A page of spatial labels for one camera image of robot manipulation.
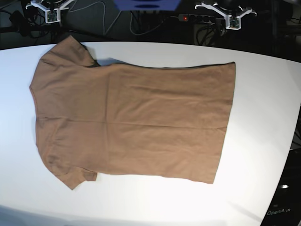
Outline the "brown T-shirt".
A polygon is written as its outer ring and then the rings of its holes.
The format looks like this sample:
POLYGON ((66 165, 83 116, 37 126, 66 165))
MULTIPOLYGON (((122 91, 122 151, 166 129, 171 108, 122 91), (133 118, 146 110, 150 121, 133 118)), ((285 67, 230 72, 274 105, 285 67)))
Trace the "brown T-shirt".
POLYGON ((30 84, 38 152, 70 189, 98 173, 211 184, 235 80, 234 62, 101 66, 68 37, 40 58, 30 84))

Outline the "black power strip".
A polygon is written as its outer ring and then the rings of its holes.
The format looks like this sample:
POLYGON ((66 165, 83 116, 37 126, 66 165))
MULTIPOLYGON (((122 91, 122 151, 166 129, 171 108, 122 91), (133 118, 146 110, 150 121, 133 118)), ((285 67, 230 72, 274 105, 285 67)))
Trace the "black power strip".
POLYGON ((177 16, 180 22, 187 22, 191 24, 215 24, 216 22, 223 22, 224 18, 213 15, 199 15, 199 14, 179 14, 177 16))

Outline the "blue box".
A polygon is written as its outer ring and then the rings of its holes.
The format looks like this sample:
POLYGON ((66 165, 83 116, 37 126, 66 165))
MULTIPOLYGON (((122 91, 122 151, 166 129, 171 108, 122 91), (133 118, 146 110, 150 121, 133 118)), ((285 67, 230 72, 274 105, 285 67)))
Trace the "blue box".
POLYGON ((113 2, 120 11, 175 11, 181 0, 114 0, 113 2))

